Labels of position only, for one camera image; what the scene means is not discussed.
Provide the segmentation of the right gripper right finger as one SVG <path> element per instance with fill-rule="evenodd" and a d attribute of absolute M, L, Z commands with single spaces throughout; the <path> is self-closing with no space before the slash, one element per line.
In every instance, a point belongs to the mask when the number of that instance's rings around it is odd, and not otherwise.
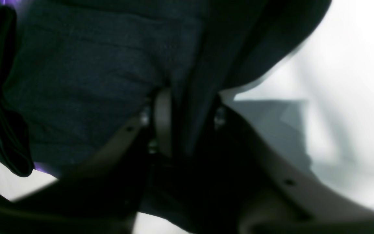
<path fill-rule="evenodd" d="M 374 210 L 322 183 L 306 150 L 302 100 L 228 100 L 215 122 L 246 158 L 254 192 L 240 214 L 242 234 L 374 234 Z"/>

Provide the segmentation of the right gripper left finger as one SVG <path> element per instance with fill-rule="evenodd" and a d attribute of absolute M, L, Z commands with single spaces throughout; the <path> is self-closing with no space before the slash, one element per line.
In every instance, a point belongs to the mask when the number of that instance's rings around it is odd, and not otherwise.
<path fill-rule="evenodd" d="M 151 166 L 171 157 L 163 88 L 74 172 L 16 202 L 0 195 L 0 234 L 130 234 Z"/>

